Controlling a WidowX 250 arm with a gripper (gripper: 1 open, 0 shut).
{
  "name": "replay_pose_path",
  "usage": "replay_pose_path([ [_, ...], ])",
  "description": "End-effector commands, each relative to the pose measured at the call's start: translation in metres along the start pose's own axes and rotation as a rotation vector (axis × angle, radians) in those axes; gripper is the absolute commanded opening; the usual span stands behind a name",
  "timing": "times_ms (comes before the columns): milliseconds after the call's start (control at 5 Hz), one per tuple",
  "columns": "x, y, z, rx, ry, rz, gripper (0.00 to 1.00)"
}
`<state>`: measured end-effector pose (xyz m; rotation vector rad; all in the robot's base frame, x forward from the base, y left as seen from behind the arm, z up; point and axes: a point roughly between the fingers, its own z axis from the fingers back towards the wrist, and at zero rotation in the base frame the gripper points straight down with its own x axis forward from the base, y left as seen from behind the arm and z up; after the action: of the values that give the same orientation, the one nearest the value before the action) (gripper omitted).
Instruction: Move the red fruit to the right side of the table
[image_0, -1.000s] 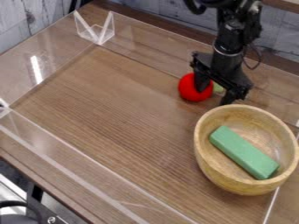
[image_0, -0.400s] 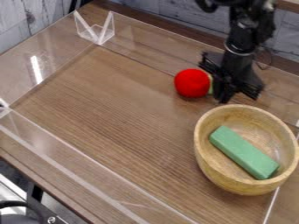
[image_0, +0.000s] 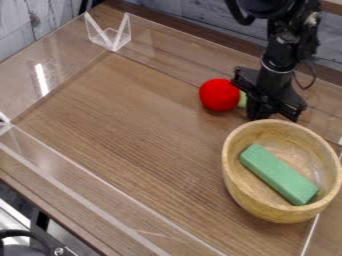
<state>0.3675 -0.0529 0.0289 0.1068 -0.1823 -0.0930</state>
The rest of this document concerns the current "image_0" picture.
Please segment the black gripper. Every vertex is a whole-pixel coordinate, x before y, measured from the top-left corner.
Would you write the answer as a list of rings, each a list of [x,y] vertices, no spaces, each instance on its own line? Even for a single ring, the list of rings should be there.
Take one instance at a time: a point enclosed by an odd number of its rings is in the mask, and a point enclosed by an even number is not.
[[[267,119],[273,114],[281,114],[297,122],[307,108],[303,98],[291,85],[293,74],[279,74],[265,67],[254,70],[237,67],[233,84],[247,96],[247,118],[250,120]]]

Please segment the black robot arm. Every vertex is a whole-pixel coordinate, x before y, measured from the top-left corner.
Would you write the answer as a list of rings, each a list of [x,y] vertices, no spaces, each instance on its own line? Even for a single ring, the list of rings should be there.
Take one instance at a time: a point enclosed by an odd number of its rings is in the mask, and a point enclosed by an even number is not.
[[[235,67],[233,84],[246,93],[250,120],[279,113],[297,122],[307,108],[293,88],[307,90],[317,75],[311,58],[319,46],[321,0],[225,0],[235,21],[245,26],[267,21],[267,47],[258,70]]]

